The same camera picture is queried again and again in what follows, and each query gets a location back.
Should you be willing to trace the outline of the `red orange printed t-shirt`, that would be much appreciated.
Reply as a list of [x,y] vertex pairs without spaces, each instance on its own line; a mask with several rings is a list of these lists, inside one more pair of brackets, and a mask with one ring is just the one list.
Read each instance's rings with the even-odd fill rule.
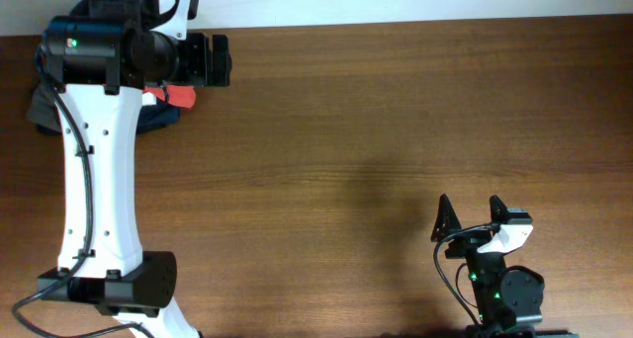
[[156,96],[156,104],[158,101],[163,101],[174,107],[191,109],[196,102],[196,93],[193,86],[168,85],[167,91],[160,87],[145,87],[143,93],[147,92]]

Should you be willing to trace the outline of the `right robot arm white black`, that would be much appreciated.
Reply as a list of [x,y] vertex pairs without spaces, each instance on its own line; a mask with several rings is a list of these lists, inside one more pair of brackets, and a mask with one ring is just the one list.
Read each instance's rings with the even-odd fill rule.
[[[543,319],[544,278],[519,265],[508,266],[505,256],[521,248],[533,231],[528,211],[509,208],[496,195],[490,197],[491,220],[471,227],[461,225],[447,195],[439,198],[431,232],[433,264],[453,297],[473,324],[470,337],[534,337]],[[446,246],[448,259],[463,259],[475,297],[468,304],[441,268],[439,253]]]

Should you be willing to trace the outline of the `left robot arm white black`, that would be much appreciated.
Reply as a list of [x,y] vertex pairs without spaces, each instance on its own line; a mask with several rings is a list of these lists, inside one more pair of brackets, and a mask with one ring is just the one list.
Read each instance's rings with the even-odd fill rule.
[[133,17],[61,16],[44,33],[44,83],[60,115],[65,231],[44,299],[93,305],[136,336],[195,337],[175,297],[169,251],[142,248],[135,141],[148,86],[220,86],[232,60],[224,35],[178,40]]

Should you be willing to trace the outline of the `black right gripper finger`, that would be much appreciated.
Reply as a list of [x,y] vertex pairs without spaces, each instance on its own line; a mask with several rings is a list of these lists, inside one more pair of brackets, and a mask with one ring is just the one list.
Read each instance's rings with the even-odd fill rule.
[[507,224],[507,206],[497,196],[490,197],[491,222],[497,224]]
[[446,194],[439,198],[438,212],[430,240],[440,242],[448,237],[456,237],[462,231],[461,223]]

